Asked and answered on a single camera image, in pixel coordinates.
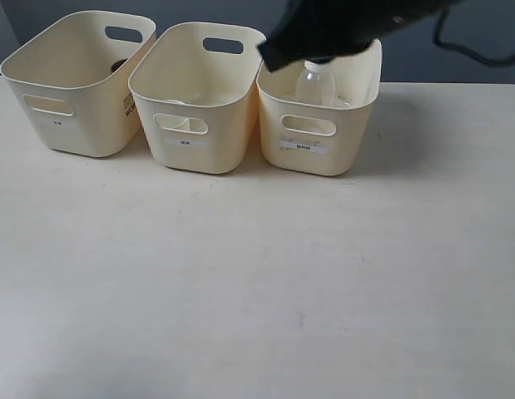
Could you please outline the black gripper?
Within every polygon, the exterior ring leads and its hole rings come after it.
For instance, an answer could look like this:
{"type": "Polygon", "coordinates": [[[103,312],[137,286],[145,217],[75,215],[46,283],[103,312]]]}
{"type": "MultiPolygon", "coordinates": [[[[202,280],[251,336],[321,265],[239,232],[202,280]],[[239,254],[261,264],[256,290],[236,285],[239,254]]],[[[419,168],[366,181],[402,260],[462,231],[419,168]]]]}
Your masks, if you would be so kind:
{"type": "Polygon", "coordinates": [[[257,50],[270,72],[297,61],[326,63],[360,54],[374,40],[456,4],[447,0],[289,1],[257,50]]]}

